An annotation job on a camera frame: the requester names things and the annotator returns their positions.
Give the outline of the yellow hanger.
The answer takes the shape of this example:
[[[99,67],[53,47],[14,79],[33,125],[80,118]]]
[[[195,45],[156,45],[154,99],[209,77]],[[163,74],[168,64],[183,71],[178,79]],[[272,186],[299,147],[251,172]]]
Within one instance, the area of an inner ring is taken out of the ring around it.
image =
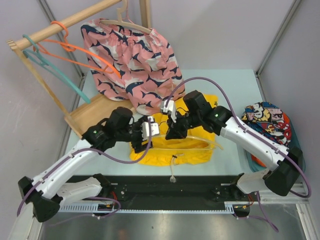
[[[216,135],[209,134],[203,136],[188,135],[183,139],[165,139],[165,135],[154,136],[152,138],[153,146],[156,149],[168,149],[168,150],[213,150],[219,148],[221,150],[224,147],[216,142]]]

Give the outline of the yellow shorts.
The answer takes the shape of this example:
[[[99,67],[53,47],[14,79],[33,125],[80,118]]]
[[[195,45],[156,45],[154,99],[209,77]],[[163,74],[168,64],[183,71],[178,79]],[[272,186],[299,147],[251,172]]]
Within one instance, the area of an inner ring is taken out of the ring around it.
[[[156,123],[159,124],[160,135],[165,135],[168,126],[165,123],[167,116],[161,113],[152,115]],[[201,126],[190,129],[187,136],[206,136],[213,133],[206,132]],[[140,165],[153,167],[170,167],[170,182],[175,183],[177,180],[174,176],[174,166],[179,165],[199,165],[210,161],[214,149],[159,149],[154,146],[150,148],[146,156],[138,163]]]

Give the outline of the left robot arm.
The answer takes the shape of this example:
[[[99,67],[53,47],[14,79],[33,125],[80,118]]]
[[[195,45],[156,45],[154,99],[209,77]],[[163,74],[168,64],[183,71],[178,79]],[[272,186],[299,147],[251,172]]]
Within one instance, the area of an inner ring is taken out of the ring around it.
[[[96,156],[101,155],[117,163],[131,165],[106,153],[117,142],[131,143],[144,156],[152,145],[152,137],[159,134],[159,125],[152,116],[134,120],[133,112],[125,107],[113,110],[109,117],[87,129],[76,145],[51,167],[39,175],[24,176],[18,181],[21,204],[33,206],[33,215],[43,223],[58,213],[61,207],[83,199],[105,200],[110,196],[111,184],[101,174],[69,183],[74,173]]]

